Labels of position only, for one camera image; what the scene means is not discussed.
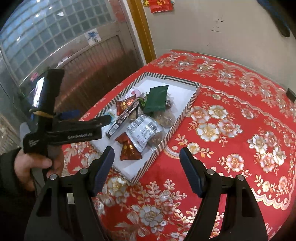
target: metal screw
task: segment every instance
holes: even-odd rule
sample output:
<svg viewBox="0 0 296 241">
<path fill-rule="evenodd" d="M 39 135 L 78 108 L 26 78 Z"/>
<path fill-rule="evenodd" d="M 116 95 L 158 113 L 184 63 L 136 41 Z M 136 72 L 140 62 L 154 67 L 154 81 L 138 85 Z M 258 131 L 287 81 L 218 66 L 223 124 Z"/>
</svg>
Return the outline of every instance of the metal screw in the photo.
<svg viewBox="0 0 296 241">
<path fill-rule="evenodd" d="M 57 178 L 57 174 L 51 174 L 49 177 L 50 180 L 54 180 L 56 178 Z"/>
<path fill-rule="evenodd" d="M 213 169 L 208 169 L 207 170 L 207 174 L 209 175 L 213 175 L 215 173 L 215 171 Z"/>
<path fill-rule="evenodd" d="M 82 169 L 80 170 L 80 173 L 81 173 L 81 174 L 86 174 L 88 171 L 89 171 L 89 170 L 88 170 L 87 168 L 82 168 Z"/>
<path fill-rule="evenodd" d="M 244 180 L 244 176 L 243 175 L 237 175 L 237 179 L 240 180 L 240 181 L 243 181 Z"/>
</svg>

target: wooden door frame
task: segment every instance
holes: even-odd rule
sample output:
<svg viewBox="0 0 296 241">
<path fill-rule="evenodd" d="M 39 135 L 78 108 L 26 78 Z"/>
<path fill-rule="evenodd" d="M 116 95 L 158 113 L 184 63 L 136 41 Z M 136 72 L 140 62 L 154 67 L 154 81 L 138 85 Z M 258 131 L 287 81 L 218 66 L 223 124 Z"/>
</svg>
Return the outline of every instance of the wooden door frame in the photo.
<svg viewBox="0 0 296 241">
<path fill-rule="evenodd" d="M 150 34 L 144 6 L 141 0 L 127 0 L 131 15 L 140 39 L 146 63 L 156 59 L 154 45 Z"/>
</svg>

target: white tray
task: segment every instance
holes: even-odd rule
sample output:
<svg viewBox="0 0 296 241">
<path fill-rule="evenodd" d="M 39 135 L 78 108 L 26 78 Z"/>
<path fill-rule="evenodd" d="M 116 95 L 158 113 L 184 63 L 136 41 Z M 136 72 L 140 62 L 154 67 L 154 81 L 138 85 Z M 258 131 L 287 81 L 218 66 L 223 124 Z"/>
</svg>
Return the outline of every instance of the white tray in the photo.
<svg viewBox="0 0 296 241">
<path fill-rule="evenodd" d="M 185 113 L 196 99 L 198 94 L 198 83 L 167 75 L 146 72 L 137 78 L 127 88 L 125 88 L 98 114 L 98 116 L 102 116 L 109 109 L 116 109 L 116 100 L 118 100 L 121 96 L 124 96 L 125 93 L 133 86 L 135 86 L 141 92 L 149 92 L 150 88 L 164 85 L 169 85 L 168 93 L 173 99 L 173 107 L 171 110 L 177 121 L 172 128 L 164 129 L 167 134 L 157 150 L 152 151 L 148 147 L 145 147 L 143 152 L 141 152 L 141 160 L 120 160 L 122 145 L 115 141 L 115 139 L 125 132 L 126 127 L 130 124 L 129 119 L 127 119 L 118 128 L 118 130 L 111 136 L 110 139 L 108 139 L 105 134 L 110 129 L 110 125 L 108 125 L 102 128 L 102 139 L 91 141 L 92 145 L 94 145 L 101 152 L 103 152 L 107 146 L 112 146 L 115 151 L 113 167 L 133 183 L 136 183 L 139 178 L 143 176 L 145 171 L 153 163 L 155 158 L 165 147 L 170 137 L 176 131 L 179 123 L 183 120 Z"/>
</svg>

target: phone screen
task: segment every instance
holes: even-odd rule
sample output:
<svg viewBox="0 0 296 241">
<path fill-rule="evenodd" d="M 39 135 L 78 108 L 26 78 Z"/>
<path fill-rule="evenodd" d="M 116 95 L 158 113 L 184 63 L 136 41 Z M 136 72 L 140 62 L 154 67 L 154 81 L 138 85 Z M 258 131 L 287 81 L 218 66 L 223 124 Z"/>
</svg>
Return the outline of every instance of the phone screen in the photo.
<svg viewBox="0 0 296 241">
<path fill-rule="evenodd" d="M 35 93 L 33 98 L 33 106 L 35 108 L 39 107 L 39 100 L 40 100 L 40 94 L 44 83 L 44 77 L 37 81 L 36 87 L 35 87 Z"/>
</svg>

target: table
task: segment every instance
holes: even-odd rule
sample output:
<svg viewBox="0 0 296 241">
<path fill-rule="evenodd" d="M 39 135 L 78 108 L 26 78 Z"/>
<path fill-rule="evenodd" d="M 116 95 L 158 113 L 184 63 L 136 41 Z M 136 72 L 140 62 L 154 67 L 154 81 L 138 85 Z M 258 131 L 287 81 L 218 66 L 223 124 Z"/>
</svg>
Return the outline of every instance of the table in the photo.
<svg viewBox="0 0 296 241">
<path fill-rule="evenodd" d="M 178 159 L 185 146 L 220 175 L 245 176 L 272 238 L 295 200 L 296 108 L 285 90 L 230 61 L 173 50 L 117 85 L 81 120 L 94 118 L 143 72 L 197 81 L 201 90 L 168 146 L 140 181 L 131 184 L 112 169 L 102 193 L 93 199 L 114 240 L 184 240 L 201 202 Z M 87 167 L 100 155 L 89 142 L 63 149 L 64 175 Z M 219 234 L 225 201 L 223 195 L 212 237 Z"/>
</svg>

